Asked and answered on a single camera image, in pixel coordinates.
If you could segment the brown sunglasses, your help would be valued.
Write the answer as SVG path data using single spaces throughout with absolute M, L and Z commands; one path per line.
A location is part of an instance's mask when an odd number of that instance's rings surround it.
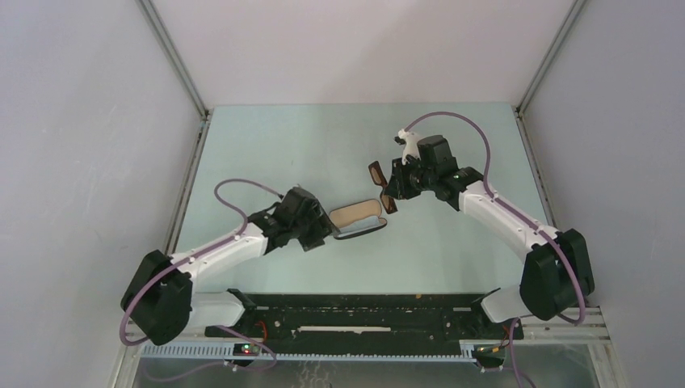
M 393 214 L 398 211 L 395 200 L 385 193 L 385 189 L 388 186 L 387 179 L 381 169 L 380 163 L 374 161 L 368 165 L 368 171 L 371 176 L 372 182 L 381 188 L 379 195 L 380 203 L 387 214 Z

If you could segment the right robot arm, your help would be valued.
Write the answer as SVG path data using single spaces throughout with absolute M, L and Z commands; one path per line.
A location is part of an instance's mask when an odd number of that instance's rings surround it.
M 473 333 L 489 338 L 502 323 L 533 315 L 548 321 L 595 291 L 586 240 L 575 229 L 557 230 L 529 217 L 485 183 L 472 167 L 460 168 L 448 141 L 441 135 L 420 137 L 401 130 L 395 138 L 404 150 L 392 161 L 392 173 L 383 193 L 409 200 L 433 192 L 486 226 L 522 261 L 519 285 L 497 289 L 477 302 L 471 313 Z

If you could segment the black glasses case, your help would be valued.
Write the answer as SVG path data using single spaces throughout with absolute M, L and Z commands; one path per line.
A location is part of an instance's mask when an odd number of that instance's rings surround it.
M 355 204 L 343 206 L 341 208 L 330 211 L 329 212 L 329 218 L 338 227 L 338 233 L 334 235 L 334 238 L 337 240 L 350 239 L 350 238 L 338 239 L 337 236 L 339 234 L 340 229 L 343 228 L 344 226 L 349 226 L 354 221 L 358 221 L 358 220 L 361 220 L 361 219 L 364 219 L 364 218 L 370 217 L 370 216 L 381 217 L 382 219 L 385 220 L 385 226 L 387 226 L 388 221 L 384 217 L 382 217 L 382 211 L 383 211 L 383 208 L 381 206 L 381 203 L 377 199 L 371 199 L 371 200 L 365 200 L 365 201 L 357 202 Z M 354 238 L 363 236 L 365 234 L 357 235 Z

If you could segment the light blue cleaning cloth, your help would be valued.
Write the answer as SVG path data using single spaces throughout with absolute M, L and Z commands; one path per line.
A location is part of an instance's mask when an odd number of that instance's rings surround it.
M 370 216 L 354 221 L 349 226 L 340 229 L 338 239 L 354 238 L 357 235 L 373 232 L 385 227 L 385 220 L 378 216 Z

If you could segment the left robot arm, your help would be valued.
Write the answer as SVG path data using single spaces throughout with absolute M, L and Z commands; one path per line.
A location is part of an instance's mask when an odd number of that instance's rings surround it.
M 226 327 L 235 336 L 249 335 L 255 315 L 249 301 L 229 286 L 229 273 L 249 259 L 265 256 L 296 240 L 304 251 L 324 245 L 338 227 L 320 201 L 294 187 L 270 208 L 244 216 L 228 234 L 186 252 L 146 254 L 121 300 L 124 317 L 120 340 L 133 322 L 143 339 L 163 345 L 188 328 Z

